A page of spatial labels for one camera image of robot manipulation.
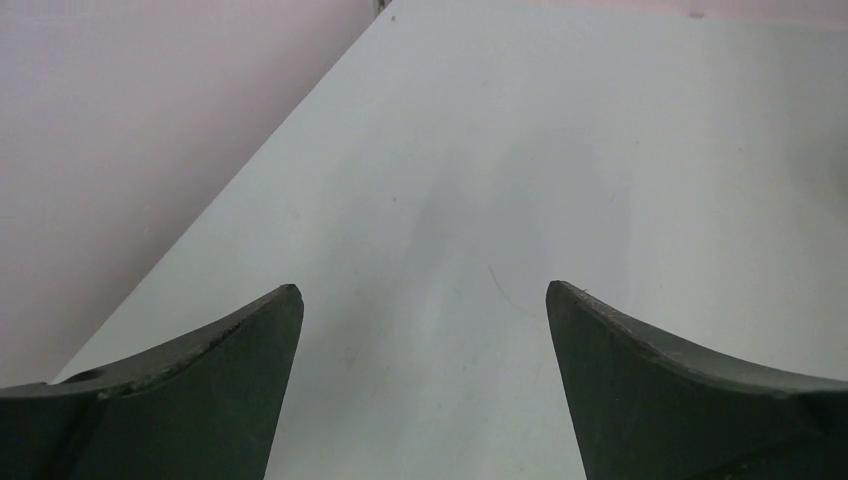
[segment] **tabletop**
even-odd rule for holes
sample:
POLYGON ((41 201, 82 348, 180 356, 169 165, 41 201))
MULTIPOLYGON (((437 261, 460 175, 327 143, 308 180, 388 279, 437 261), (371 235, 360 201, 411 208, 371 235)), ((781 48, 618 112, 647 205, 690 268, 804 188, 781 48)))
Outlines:
POLYGON ((268 479, 585 478, 567 280, 848 379, 848 34, 393 2, 60 379, 295 283, 268 479))

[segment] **white wall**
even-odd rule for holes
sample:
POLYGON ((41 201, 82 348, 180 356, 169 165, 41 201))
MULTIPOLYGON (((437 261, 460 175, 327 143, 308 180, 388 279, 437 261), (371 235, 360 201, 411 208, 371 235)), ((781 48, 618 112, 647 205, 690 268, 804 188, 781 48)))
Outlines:
POLYGON ((374 15, 43 3, 0 2, 0 385, 54 376, 374 15))

